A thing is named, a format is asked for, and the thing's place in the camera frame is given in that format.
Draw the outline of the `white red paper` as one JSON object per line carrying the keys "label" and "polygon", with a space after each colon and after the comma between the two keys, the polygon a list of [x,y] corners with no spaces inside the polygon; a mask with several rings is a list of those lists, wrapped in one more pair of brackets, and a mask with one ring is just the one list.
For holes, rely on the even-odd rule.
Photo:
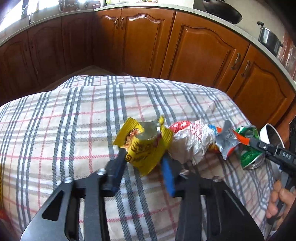
{"label": "white red paper", "polygon": [[169,129],[174,135],[168,152],[181,164],[191,161],[196,165],[203,159],[208,148],[216,143],[214,130],[203,119],[195,122],[177,121]]}

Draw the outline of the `steel cooking pot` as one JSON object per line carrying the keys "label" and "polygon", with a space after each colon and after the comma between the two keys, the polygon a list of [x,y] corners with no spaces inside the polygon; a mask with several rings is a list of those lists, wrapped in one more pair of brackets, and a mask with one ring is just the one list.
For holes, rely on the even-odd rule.
{"label": "steel cooking pot", "polygon": [[264,26],[263,22],[258,21],[257,25],[260,26],[258,41],[274,56],[277,56],[280,48],[283,47],[283,43],[278,39],[276,34]]}

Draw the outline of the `yellow snack wrapper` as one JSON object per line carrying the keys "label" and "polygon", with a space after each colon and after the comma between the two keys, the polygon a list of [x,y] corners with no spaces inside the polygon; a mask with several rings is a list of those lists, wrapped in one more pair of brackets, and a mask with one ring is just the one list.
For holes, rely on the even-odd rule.
{"label": "yellow snack wrapper", "polygon": [[125,160],[141,176],[148,175],[170,147],[174,132],[165,127],[164,122],[163,116],[147,122],[128,118],[113,142],[115,146],[126,150]]}

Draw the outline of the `plaid checkered tablecloth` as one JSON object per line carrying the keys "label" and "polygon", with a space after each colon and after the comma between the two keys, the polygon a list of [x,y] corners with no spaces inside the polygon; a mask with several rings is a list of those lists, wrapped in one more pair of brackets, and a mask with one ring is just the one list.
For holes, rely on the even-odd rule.
{"label": "plaid checkered tablecloth", "polygon": [[[250,124],[218,89],[143,77],[75,76],[52,91],[2,105],[2,204],[16,240],[61,180],[87,177],[117,156],[113,141],[127,118],[160,116],[166,126],[200,118],[219,127],[224,120],[234,128]],[[197,167],[203,177],[222,177],[268,235],[269,161],[243,170],[235,154],[223,160],[207,152]],[[140,177],[128,163],[119,192],[105,203],[111,240],[175,239],[180,201],[166,192],[159,166]]]}

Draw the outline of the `wooden kitchen cabinets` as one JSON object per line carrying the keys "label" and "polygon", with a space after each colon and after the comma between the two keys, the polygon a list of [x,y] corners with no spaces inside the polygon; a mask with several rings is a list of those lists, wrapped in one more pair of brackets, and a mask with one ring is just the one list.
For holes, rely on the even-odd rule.
{"label": "wooden kitchen cabinets", "polygon": [[293,80],[262,44],[221,19],[138,6],[55,16],[5,40],[1,103],[91,65],[215,87],[259,128],[295,109]]}

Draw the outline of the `orange silver snack wrapper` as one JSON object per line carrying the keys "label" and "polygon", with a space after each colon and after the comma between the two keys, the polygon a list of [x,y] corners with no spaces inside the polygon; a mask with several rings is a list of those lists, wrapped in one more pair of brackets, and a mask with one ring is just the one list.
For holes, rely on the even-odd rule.
{"label": "orange silver snack wrapper", "polygon": [[243,144],[245,146],[249,146],[250,144],[250,138],[246,138],[237,133],[232,128],[232,124],[229,120],[224,122],[224,126],[222,128],[214,125],[208,125],[208,127],[215,134],[215,146],[218,148],[224,160],[232,154],[239,144]]}

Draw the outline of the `white round trash bin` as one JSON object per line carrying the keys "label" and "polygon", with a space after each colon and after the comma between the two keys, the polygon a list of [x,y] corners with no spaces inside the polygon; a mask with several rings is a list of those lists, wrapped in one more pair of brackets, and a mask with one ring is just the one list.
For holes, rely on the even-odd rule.
{"label": "white round trash bin", "polygon": [[285,144],[283,143],[280,134],[275,129],[275,127],[269,123],[265,124],[265,126],[260,130],[259,136],[260,140],[267,144],[272,144],[285,148]]}

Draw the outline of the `black frying pan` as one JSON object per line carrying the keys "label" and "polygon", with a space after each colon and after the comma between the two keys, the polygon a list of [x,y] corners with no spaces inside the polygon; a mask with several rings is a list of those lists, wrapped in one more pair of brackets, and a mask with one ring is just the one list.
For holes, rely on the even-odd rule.
{"label": "black frying pan", "polygon": [[233,6],[231,6],[228,3],[225,3],[224,1],[203,1],[203,6],[207,13],[215,15],[232,24],[237,24],[243,19],[239,11],[237,11]]}

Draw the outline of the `crushed green can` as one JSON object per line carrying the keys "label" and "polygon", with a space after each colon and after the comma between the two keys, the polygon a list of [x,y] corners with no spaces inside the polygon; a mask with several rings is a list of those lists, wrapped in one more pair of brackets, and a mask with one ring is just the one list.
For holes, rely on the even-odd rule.
{"label": "crushed green can", "polygon": [[[254,125],[241,126],[235,130],[238,134],[246,138],[260,139],[257,128]],[[242,145],[238,154],[243,169],[256,169],[265,160],[265,154],[253,147]]]}

